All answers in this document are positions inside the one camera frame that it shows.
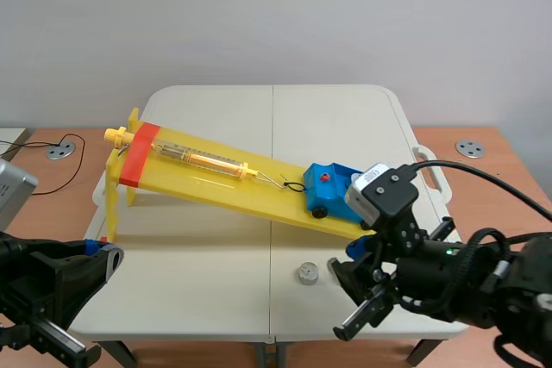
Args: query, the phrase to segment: yellow support leg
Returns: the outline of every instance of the yellow support leg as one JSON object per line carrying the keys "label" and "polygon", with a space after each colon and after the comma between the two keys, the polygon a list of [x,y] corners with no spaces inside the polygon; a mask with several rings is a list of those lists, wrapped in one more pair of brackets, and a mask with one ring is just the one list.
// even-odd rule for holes
{"label": "yellow support leg", "polygon": [[127,186],[127,206],[132,206],[132,202],[136,197],[136,188]]}
{"label": "yellow support leg", "polygon": [[105,227],[107,241],[113,243],[117,236],[117,182],[113,177],[114,164],[117,162],[118,151],[113,150],[105,163]]}
{"label": "yellow support leg", "polygon": [[134,108],[129,115],[129,123],[127,124],[127,130],[135,133],[142,124],[142,121],[138,121],[138,115],[140,115],[140,109]]}

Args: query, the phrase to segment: blue toy car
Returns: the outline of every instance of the blue toy car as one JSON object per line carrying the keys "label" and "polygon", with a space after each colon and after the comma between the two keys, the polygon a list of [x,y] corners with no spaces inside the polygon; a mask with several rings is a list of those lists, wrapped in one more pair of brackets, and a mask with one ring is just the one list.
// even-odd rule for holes
{"label": "blue toy car", "polygon": [[368,230],[367,224],[345,203],[345,193],[353,174],[362,172],[336,163],[313,164],[304,172],[306,208],[313,217],[323,219],[330,216],[352,221]]}

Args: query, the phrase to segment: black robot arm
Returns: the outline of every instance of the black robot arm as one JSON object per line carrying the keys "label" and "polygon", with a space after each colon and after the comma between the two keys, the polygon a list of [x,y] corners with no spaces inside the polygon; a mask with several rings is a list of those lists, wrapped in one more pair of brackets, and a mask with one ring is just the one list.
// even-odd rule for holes
{"label": "black robot arm", "polygon": [[[462,321],[502,333],[494,343],[497,354],[512,366],[530,366],[504,348],[512,343],[531,357],[552,364],[552,234],[535,233],[506,238],[494,228],[475,232],[466,244],[444,241],[455,229],[451,218],[430,234],[419,228],[411,206],[417,189],[416,171],[423,162],[392,169],[376,165],[357,178],[346,195],[348,205],[375,234],[347,249],[354,261],[329,264],[340,285],[359,308],[334,332],[351,340],[366,324],[377,327],[400,305],[410,312],[441,321]],[[472,167],[460,165],[472,172]],[[483,178],[489,176],[477,171]],[[551,220],[551,214],[508,184],[495,184],[518,196]],[[493,242],[483,243],[486,237]],[[526,242],[521,252],[510,246]],[[393,274],[381,265],[393,263]]]}

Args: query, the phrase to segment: red tape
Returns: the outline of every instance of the red tape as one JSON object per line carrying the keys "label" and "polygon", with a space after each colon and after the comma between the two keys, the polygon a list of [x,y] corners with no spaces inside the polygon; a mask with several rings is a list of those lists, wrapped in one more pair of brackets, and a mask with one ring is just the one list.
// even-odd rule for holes
{"label": "red tape", "polygon": [[129,155],[124,163],[119,177],[119,183],[138,187],[141,172],[146,164],[147,155],[152,148],[152,141],[159,131],[159,125],[144,122],[130,143]]}

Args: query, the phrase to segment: wooden table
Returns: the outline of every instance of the wooden table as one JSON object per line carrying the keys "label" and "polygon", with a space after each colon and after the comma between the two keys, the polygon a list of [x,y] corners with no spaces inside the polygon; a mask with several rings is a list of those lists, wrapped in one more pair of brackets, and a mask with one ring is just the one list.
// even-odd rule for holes
{"label": "wooden table", "polygon": [[[71,132],[86,140],[85,158],[78,176],[65,189],[48,196],[33,196],[10,225],[8,232],[18,237],[78,240],[83,237],[96,205],[91,193],[104,169],[110,146],[104,142],[104,130],[39,130],[29,141],[57,141]],[[420,144],[429,147],[439,159],[456,160],[498,175],[547,209],[550,200],[524,167],[518,156],[496,128],[417,128]],[[466,159],[455,150],[462,139],[480,142],[487,151],[481,159]],[[75,139],[77,153],[52,162],[45,149],[22,149],[13,162],[33,173],[40,180],[38,191],[51,190],[63,184],[77,168],[78,152],[82,144]],[[455,170],[445,170],[453,189],[449,211],[463,239],[483,227],[495,227],[507,235],[536,231],[552,231],[550,223],[530,210],[513,196],[481,179]],[[492,350],[494,330],[471,328],[469,334],[439,346],[424,362],[423,368],[433,366],[456,367],[467,364],[503,366]],[[254,366],[253,351],[249,346],[232,343],[145,343],[130,344],[141,366],[164,367],[201,365],[210,367]],[[408,341],[339,341],[305,342],[292,346],[289,352],[291,368],[307,366],[365,366],[385,364],[405,367],[404,359],[411,350]],[[40,356],[32,349],[19,352],[4,349],[0,354],[0,368],[31,366],[38,361],[45,367],[59,363],[49,356]],[[94,365],[115,367],[116,362],[106,353]]]}

